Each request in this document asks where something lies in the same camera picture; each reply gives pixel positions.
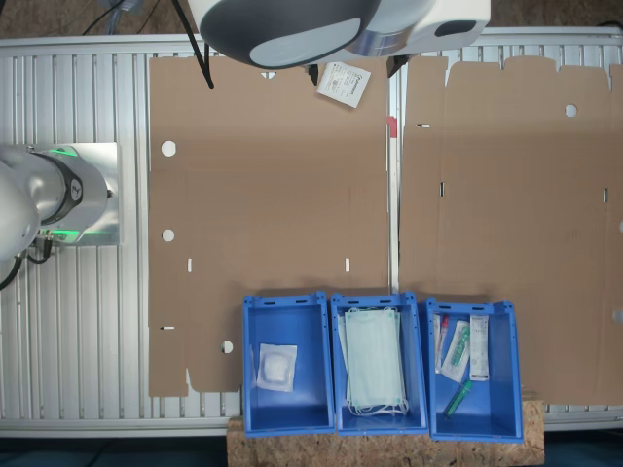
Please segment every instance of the cable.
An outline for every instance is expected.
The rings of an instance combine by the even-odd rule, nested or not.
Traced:
[[[106,10],[104,13],[102,13],[99,17],[97,17],[97,19],[94,22],[91,23],[91,25],[85,30],[85,32],[82,33],[82,35],[86,36],[87,33],[89,31],[91,31],[93,29],[93,27],[101,21],[102,18],[106,17],[106,15],[108,15],[110,12],[115,10],[117,7],[119,7],[125,1],[126,0],[119,0],[119,2],[117,2],[115,5],[113,5],[108,10]]]
[[[149,20],[152,18],[152,15],[154,14],[156,9],[158,8],[159,4],[160,4],[160,0],[156,0],[156,4],[154,5],[154,8],[152,8],[152,11],[149,12],[149,15],[147,16],[147,19],[145,19],[145,22],[143,22],[143,25],[140,26],[140,29],[138,30],[138,32],[136,34],[140,34],[141,32],[143,32],[143,29],[145,29],[145,26],[147,25]]]
[[[50,259],[50,256],[52,256],[52,240],[46,238],[43,242],[43,258],[37,260],[36,258],[28,255],[28,261],[30,263],[34,263],[35,265],[43,265],[46,261]]]
[[[188,38],[191,41],[191,45],[193,46],[193,51],[195,51],[195,57],[197,58],[197,61],[199,62],[200,69],[202,70],[203,77],[207,81],[207,85],[210,86],[210,89],[214,89],[214,83],[212,83],[212,77],[210,76],[210,66],[208,63],[209,54],[205,55],[205,62],[203,62],[202,51],[199,50],[199,46],[197,45],[197,41],[195,40],[195,34],[193,34],[193,29],[191,29],[191,25],[186,19],[184,10],[182,10],[182,7],[180,6],[177,0],[171,0],[171,2],[173,2],[173,8],[175,8],[175,11],[177,12],[177,15],[179,16],[179,19],[182,21],[182,24],[184,25],[186,34],[188,35]],[[209,51],[209,47],[207,44],[205,44],[205,48]]]
[[[93,459],[91,459],[85,467],[93,467],[95,463],[97,463],[97,461],[99,460],[99,457],[101,457],[101,455],[104,453],[104,451],[110,448],[112,444],[115,443],[115,441],[117,441],[117,439],[108,440],[106,443],[104,443],[102,447],[95,453]]]
[[[11,284],[11,282],[13,282],[15,278],[18,276],[19,268],[21,268],[22,262],[23,262],[23,258],[20,255],[17,255],[16,262],[13,265],[13,269],[11,269],[11,272],[9,272],[9,275],[7,276],[7,278],[4,279],[2,283],[0,283],[0,292],[6,289],[9,286],[9,284]]]
[[[85,12],[85,10],[87,9],[87,6],[90,3],[91,3],[91,0],[87,0],[85,2],[85,4],[83,5],[82,9],[80,10],[80,12],[73,19],[69,20],[68,22],[63,24],[61,27],[58,27],[57,29],[53,29],[52,31],[48,31],[48,32],[46,32],[43,35],[44,36],[51,36],[52,34],[55,34],[58,31],[62,31],[65,27],[68,27],[68,26],[72,25],[74,22],[76,22],[78,19],[80,19],[82,17],[82,14]]]
[[[618,27],[619,29],[623,29],[623,23],[621,23],[621,21],[604,21],[604,22],[600,22],[598,24],[598,27],[602,27],[602,26],[615,26],[615,27]]]

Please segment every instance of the sealed sterile pouch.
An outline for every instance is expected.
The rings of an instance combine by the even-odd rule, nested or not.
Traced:
[[[489,316],[469,317],[469,379],[489,380]]]
[[[448,354],[441,367],[441,374],[456,382],[462,382],[469,361],[469,323],[457,321],[455,334],[450,342]]]
[[[435,313],[433,315],[433,323],[435,333],[435,373],[439,373],[440,368],[437,368],[437,354],[439,353],[439,337],[441,336],[441,316]]]
[[[269,391],[292,392],[296,355],[296,345],[261,343],[257,387]]]

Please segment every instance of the black cable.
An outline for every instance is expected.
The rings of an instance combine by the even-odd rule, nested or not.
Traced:
[[[43,258],[37,260],[32,256],[28,255],[28,261],[30,263],[34,263],[35,265],[43,265],[46,261],[50,259],[52,256],[52,241],[49,238],[46,238],[43,242]]]
[[[119,7],[125,1],[126,0],[119,0],[119,2],[117,2],[115,5],[113,5],[108,10],[106,10],[104,13],[102,13],[99,17],[97,17],[97,19],[94,22],[91,23],[91,25],[85,30],[85,32],[82,33],[82,35],[86,36],[87,33],[89,31],[91,31],[93,29],[93,27],[101,21],[102,18],[106,17],[106,15],[108,15],[110,12],[115,10],[117,7]]]
[[[210,86],[210,89],[214,89],[214,83],[212,83],[212,77],[210,76],[210,66],[208,63],[209,54],[205,54],[205,62],[203,62],[202,51],[199,50],[199,46],[197,45],[197,41],[195,40],[195,34],[193,34],[193,29],[191,29],[191,25],[186,19],[184,10],[182,10],[182,7],[180,6],[177,0],[171,0],[171,2],[173,2],[173,8],[175,8],[177,15],[179,16],[180,20],[182,21],[182,24],[184,25],[186,34],[188,35],[188,38],[191,41],[191,45],[193,46],[193,51],[195,51],[195,57],[197,58],[197,61],[199,62],[200,69],[202,70],[203,77],[207,81],[207,85]],[[205,47],[209,51],[209,47],[207,44],[205,44]]]
[[[598,24],[599,27],[601,26],[615,26],[618,27],[619,29],[623,29],[623,23],[621,23],[621,21],[604,21],[604,22],[600,22]]]
[[[11,269],[11,272],[9,272],[7,278],[4,279],[2,283],[0,283],[0,292],[9,287],[9,284],[11,284],[11,282],[13,282],[18,276],[19,268],[21,268],[22,261],[23,258],[21,256],[16,256],[16,262],[13,265],[13,269]]]
[[[28,255],[28,261],[30,263],[34,263],[35,265],[43,265],[46,261],[48,261],[50,258],[43,258],[41,260],[37,260],[36,258],[33,258],[32,256]]]
[[[107,450],[108,448],[110,448],[110,446],[115,441],[117,441],[117,440],[116,439],[108,440],[106,443],[104,443],[102,445],[102,447],[95,453],[95,456],[93,457],[93,459],[91,459],[91,461],[89,461],[89,463],[85,467],[93,467],[95,465],[95,463],[97,462],[97,460],[99,460],[99,457],[101,457],[101,455],[104,453],[104,451]]]
[[[141,32],[143,32],[143,29],[145,29],[145,26],[147,25],[149,20],[152,18],[152,15],[154,14],[156,9],[158,8],[159,4],[160,4],[160,0],[156,0],[156,4],[154,5],[154,8],[152,8],[152,11],[149,12],[149,15],[147,16],[147,19],[145,19],[145,22],[143,22],[143,25],[140,26],[140,29],[138,30],[138,32],[136,34],[140,34]]]

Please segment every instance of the surgical face mask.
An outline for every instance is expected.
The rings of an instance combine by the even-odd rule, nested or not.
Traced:
[[[400,313],[392,308],[345,313],[350,411],[406,413],[399,348]]]

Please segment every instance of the metal plate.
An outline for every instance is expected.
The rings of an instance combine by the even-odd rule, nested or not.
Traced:
[[[443,55],[503,66],[512,54],[532,54],[607,69],[621,62],[622,45],[617,29],[486,29],[472,47]],[[239,393],[147,392],[148,62],[156,55],[192,49],[181,35],[0,42],[0,143],[115,142],[123,187],[119,246],[57,248],[0,295],[0,436],[223,435],[240,414]],[[393,289],[407,73],[388,82],[387,114],[399,128],[387,145]],[[560,407],[546,407],[546,429],[623,426],[623,407],[569,408],[568,418],[554,413]]]

